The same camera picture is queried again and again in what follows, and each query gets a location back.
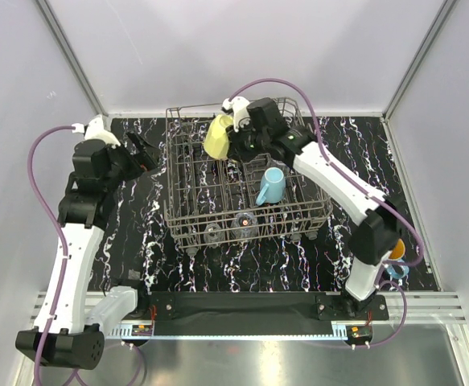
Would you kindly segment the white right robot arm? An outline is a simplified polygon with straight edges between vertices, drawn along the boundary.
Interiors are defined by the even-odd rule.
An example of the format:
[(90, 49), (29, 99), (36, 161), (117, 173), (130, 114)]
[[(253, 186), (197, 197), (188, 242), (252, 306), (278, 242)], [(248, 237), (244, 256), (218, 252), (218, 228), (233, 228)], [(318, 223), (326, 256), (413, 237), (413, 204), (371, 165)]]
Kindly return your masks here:
[(222, 110), (233, 118), (228, 137), (238, 158), (247, 161), (270, 154), (315, 183), (349, 215), (356, 226), (348, 242), (354, 261), (341, 310), (350, 319), (363, 317), (370, 309), (368, 298), (376, 290), (381, 266), (401, 239), (404, 228), (397, 218), (398, 206), (322, 148), (311, 128), (289, 124), (275, 100), (236, 96), (225, 99)]

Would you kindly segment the light blue ceramic mug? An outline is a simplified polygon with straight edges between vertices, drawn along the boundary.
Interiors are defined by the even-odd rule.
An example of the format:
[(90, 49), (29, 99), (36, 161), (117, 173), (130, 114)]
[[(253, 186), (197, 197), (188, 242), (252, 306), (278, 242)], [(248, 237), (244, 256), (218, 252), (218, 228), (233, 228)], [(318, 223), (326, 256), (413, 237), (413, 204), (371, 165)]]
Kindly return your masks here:
[(279, 203), (284, 197), (286, 189), (286, 179), (283, 171), (277, 167), (270, 167), (265, 170), (261, 178), (260, 191), (256, 198), (256, 205), (265, 203)]

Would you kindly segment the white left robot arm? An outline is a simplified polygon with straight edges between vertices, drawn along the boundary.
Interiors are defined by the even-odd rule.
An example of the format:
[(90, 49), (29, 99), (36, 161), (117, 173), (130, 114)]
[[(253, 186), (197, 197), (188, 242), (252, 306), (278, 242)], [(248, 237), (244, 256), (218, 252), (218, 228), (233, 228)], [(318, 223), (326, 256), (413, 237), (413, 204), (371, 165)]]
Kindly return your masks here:
[(94, 369), (105, 337), (125, 316), (145, 317), (150, 300), (133, 282), (114, 286), (90, 311), (85, 310), (94, 257), (124, 183), (158, 166), (158, 148), (130, 132), (136, 152), (129, 152), (111, 133), (79, 142), (72, 156), (58, 212), (51, 215), (59, 237), (44, 302), (30, 330), (20, 331), (18, 351), (35, 367)]

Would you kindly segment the blue floral mug orange inside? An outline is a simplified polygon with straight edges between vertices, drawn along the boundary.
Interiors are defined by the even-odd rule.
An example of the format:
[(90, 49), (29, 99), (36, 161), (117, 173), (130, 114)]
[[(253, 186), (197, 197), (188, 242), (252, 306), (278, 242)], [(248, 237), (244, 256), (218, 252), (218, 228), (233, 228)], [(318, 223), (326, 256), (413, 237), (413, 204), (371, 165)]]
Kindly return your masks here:
[(393, 263), (386, 268), (386, 272), (391, 279), (401, 280), (409, 274), (409, 267), (400, 265), (404, 262), (404, 256), (405, 244), (402, 239), (399, 239), (389, 256)]

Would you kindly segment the clear glass cup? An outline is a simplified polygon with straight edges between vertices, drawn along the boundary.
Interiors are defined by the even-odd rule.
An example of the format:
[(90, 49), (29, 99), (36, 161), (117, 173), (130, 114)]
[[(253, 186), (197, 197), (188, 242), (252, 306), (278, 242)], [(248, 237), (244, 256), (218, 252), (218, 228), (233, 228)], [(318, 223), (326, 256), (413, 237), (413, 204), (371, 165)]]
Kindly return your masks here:
[(289, 170), (289, 167), (284, 162), (278, 160), (273, 160), (273, 165), (274, 167), (277, 167), (280, 170)]
[(224, 229), (218, 223), (207, 224), (204, 230), (204, 242), (217, 248), (224, 241)]
[(231, 223), (231, 235), (234, 240), (247, 240), (258, 235), (257, 218), (252, 211), (242, 211), (235, 215)]

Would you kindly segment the yellow ceramic mug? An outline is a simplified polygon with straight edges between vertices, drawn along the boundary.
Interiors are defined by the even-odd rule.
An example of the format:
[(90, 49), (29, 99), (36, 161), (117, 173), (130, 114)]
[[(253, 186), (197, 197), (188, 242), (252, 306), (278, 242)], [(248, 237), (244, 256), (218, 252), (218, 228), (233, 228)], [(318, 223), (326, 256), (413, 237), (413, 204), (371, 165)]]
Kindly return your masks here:
[(208, 127), (203, 147), (207, 155), (216, 160), (225, 160), (228, 155), (229, 139), (227, 128), (233, 124), (229, 115), (219, 114)]

